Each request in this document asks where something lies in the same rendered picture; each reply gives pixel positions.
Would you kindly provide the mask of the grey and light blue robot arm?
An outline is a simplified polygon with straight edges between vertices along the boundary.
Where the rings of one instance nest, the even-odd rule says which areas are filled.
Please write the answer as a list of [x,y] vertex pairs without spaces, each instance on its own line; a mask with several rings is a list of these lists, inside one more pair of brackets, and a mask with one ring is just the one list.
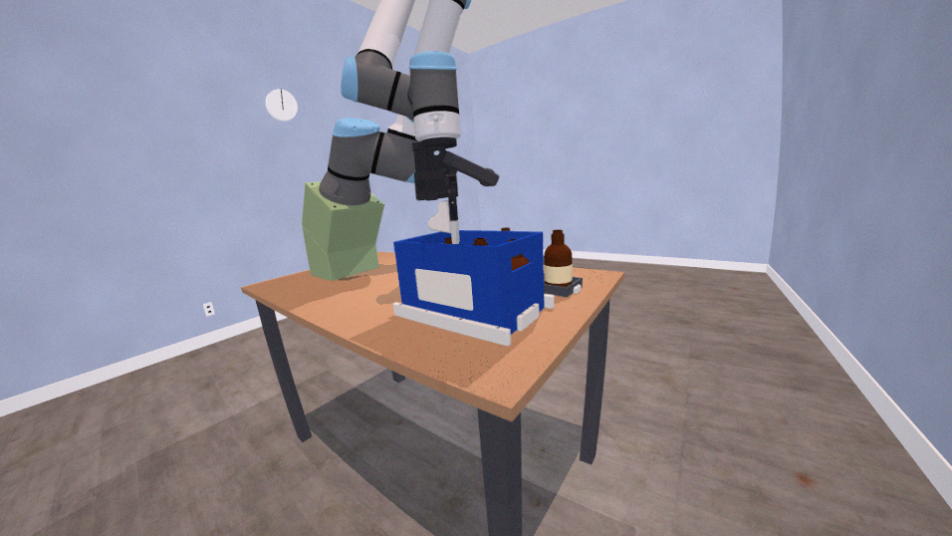
[[369,202],[370,173],[414,183],[413,142],[461,137],[457,68],[449,52],[471,0],[429,0],[406,75],[391,69],[414,1],[380,0],[359,52],[345,60],[342,96],[398,115],[386,134],[367,120],[336,122],[319,189],[332,202]]

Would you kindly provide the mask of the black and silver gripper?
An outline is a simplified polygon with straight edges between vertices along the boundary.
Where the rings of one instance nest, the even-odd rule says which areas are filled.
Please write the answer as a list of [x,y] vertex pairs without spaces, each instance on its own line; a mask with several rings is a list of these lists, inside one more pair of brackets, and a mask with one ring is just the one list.
[[[438,213],[428,220],[428,227],[431,230],[451,233],[452,244],[459,244],[460,241],[456,198],[457,169],[442,160],[447,152],[445,149],[456,146],[455,137],[432,137],[412,143],[416,200],[428,201],[448,197],[448,200],[439,202]],[[433,150],[438,150],[439,154],[435,155]]]

